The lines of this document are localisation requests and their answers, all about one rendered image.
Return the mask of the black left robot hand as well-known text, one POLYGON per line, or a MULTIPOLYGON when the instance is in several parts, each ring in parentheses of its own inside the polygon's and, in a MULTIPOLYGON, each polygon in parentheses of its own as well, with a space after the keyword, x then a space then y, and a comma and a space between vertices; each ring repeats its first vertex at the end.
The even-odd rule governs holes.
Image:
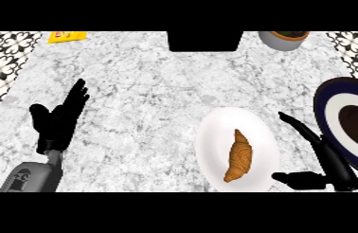
POLYGON ((79 79, 70 89, 64 103, 55 107, 53 111, 49 111, 39 103, 30 106, 33 126, 39 132, 39 154, 45 154, 50 150, 62 152, 68 148, 77 119, 90 98, 87 91, 86 81, 79 79))

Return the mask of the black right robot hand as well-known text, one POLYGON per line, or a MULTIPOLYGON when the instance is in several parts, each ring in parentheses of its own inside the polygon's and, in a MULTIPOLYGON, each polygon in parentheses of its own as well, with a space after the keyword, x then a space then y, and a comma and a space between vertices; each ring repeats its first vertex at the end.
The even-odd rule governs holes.
POLYGON ((283 112, 278 115, 311 143, 324 174, 312 171, 275 172, 271 178, 295 190, 326 189, 327 184, 333 185, 336 191, 358 190, 358 176, 324 135, 317 135, 308 126, 283 112))

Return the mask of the dark blue rimmed plate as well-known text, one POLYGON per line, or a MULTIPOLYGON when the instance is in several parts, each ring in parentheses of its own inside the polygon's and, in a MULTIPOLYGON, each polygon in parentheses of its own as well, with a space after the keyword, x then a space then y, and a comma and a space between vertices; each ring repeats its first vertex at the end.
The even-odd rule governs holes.
POLYGON ((358 170, 358 79, 339 77, 320 85, 314 112, 324 137, 358 170))

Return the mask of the brown croissant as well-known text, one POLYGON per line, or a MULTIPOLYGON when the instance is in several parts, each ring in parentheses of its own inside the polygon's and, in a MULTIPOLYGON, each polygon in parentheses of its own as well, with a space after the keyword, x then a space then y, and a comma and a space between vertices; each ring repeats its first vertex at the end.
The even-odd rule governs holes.
POLYGON ((235 141, 231 146, 229 151, 229 167, 224 176, 224 181, 229 183, 231 181, 240 179, 250 170, 252 165, 253 149, 249 144, 249 140, 244 137, 240 130, 235 130, 235 141))

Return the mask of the white oval plate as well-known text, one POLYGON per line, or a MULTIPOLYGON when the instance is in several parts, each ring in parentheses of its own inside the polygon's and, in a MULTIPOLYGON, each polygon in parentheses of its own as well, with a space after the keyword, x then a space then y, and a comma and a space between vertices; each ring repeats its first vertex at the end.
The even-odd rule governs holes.
POLYGON ((280 169, 275 138, 246 109, 224 107, 203 119, 195 137, 198 166, 218 191, 268 191, 280 169))

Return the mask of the yellow packet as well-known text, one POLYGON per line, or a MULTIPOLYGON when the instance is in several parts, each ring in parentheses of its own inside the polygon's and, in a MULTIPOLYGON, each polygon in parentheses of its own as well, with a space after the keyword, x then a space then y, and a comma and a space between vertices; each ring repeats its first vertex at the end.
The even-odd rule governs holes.
POLYGON ((48 43, 62 43, 71 41, 82 41, 87 39, 87 33, 84 31, 53 31, 50 33, 48 43))

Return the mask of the black appliance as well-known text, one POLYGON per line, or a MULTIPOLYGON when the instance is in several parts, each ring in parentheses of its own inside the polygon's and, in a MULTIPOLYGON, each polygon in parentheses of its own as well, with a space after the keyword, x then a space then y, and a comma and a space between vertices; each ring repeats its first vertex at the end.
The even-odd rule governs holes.
POLYGON ((170 31, 167 45, 172 52, 234 52, 243 37, 241 31, 170 31))

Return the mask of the grey plant pot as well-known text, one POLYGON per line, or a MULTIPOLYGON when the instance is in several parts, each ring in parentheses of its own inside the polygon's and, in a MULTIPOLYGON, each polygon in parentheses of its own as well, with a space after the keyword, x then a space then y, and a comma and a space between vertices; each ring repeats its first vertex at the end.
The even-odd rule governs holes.
POLYGON ((281 35, 277 31, 261 31, 259 38, 265 45, 278 51, 293 51, 299 48, 309 36, 309 31, 305 31, 299 37, 281 35))

